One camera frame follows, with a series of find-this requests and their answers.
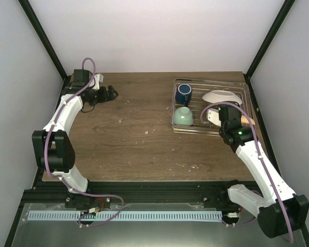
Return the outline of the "dark blue mug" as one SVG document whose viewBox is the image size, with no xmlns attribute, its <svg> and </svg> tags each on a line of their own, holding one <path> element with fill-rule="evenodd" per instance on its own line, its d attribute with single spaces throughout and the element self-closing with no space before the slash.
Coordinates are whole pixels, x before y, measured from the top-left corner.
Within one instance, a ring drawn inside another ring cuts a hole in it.
<svg viewBox="0 0 309 247">
<path fill-rule="evenodd" d="M 192 87 L 189 84 L 183 83 L 180 84 L 175 93 L 175 101 L 179 105 L 188 107 L 192 98 Z"/>
</svg>

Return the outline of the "light green ceramic bowl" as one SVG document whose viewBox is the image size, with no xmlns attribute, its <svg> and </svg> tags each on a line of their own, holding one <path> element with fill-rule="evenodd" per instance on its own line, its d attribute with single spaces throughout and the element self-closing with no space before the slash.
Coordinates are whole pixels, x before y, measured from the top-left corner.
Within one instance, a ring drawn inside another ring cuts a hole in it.
<svg viewBox="0 0 309 247">
<path fill-rule="evenodd" d="M 194 114 L 188 107 L 179 107 L 173 114 L 173 124 L 189 127 L 194 123 Z"/>
</svg>

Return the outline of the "metal wire dish rack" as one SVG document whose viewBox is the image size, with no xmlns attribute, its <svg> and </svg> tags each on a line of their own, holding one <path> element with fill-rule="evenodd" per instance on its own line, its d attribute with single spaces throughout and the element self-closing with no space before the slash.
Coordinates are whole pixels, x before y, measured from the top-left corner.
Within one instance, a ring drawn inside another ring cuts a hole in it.
<svg viewBox="0 0 309 247">
<path fill-rule="evenodd" d="M 200 121 L 201 111 L 209 105 L 208 102 L 205 102 L 202 97 L 206 93 L 212 90 L 223 90 L 227 92 L 233 92 L 241 100 L 241 108 L 247 113 L 247 115 L 254 119 L 254 110 L 250 98 L 250 93 L 248 86 L 244 82 L 224 82 L 224 81 L 213 81 L 213 80 L 200 80 L 200 79 L 182 79 L 178 78 L 174 81 L 173 89 L 173 99 L 171 112 L 173 113 L 177 108 L 182 105 L 177 103 L 175 100 L 175 94 L 177 88 L 181 84 L 189 84 L 192 88 L 192 97 L 191 101 L 188 104 L 189 109 L 194 114 L 194 122 L 191 126 L 179 126 L 174 123 L 174 118 L 171 118 L 171 125 L 174 132 L 178 133 L 189 133 L 189 134 L 204 134 L 211 136 L 219 136 L 219 126 L 216 126 L 212 123 L 202 124 Z"/>
</svg>

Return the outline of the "floral patterned orange-rim plate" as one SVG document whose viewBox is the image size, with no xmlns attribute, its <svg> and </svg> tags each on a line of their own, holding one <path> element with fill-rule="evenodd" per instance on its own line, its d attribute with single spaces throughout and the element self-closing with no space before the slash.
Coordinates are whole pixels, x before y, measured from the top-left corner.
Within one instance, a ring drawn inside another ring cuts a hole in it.
<svg viewBox="0 0 309 247">
<path fill-rule="evenodd" d="M 233 101 L 239 105 L 243 104 L 243 101 L 235 93 L 223 90 L 212 90 L 204 94 L 202 99 L 208 103 Z"/>
</svg>

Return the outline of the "orange plate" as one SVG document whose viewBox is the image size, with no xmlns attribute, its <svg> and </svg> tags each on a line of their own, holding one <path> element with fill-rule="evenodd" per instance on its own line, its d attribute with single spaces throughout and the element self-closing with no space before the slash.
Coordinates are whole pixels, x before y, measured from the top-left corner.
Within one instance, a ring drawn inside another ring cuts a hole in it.
<svg viewBox="0 0 309 247">
<path fill-rule="evenodd" d="M 254 119 L 250 118 L 250 121 L 249 121 L 249 119 L 245 115 L 241 116 L 241 123 L 242 123 L 242 126 L 251 126 L 251 125 L 255 126 Z"/>
</svg>

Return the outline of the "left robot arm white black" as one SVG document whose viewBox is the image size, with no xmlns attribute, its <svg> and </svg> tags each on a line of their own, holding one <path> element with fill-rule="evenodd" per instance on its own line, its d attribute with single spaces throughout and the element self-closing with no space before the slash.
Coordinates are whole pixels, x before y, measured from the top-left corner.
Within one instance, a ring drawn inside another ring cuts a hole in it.
<svg viewBox="0 0 309 247">
<path fill-rule="evenodd" d="M 75 151 L 69 132 L 78 113 L 87 103 L 95 107 L 117 98 L 113 86 L 102 86 L 104 77 L 86 69 L 74 70 L 70 82 L 62 90 L 60 102 L 49 123 L 32 134 L 36 163 L 50 178 L 63 182 L 69 192 L 78 193 L 77 202 L 84 208 L 91 207 L 95 195 L 88 191 L 88 179 L 78 170 Z"/>
</svg>

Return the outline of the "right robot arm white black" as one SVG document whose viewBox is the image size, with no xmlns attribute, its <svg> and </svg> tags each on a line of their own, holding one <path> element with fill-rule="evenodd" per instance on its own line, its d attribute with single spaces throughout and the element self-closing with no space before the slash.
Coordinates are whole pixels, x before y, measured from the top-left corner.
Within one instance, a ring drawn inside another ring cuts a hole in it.
<svg viewBox="0 0 309 247">
<path fill-rule="evenodd" d="M 258 195 L 245 185 L 236 184 L 219 193 L 219 203 L 224 207 L 240 205 L 257 218 L 267 237 L 288 234 L 293 242 L 293 232 L 305 224 L 307 197 L 297 195 L 278 174 L 258 141 L 254 126 L 242 125 L 245 112 L 237 104 L 222 102 L 218 113 L 220 136 L 249 169 L 262 193 Z"/>
</svg>

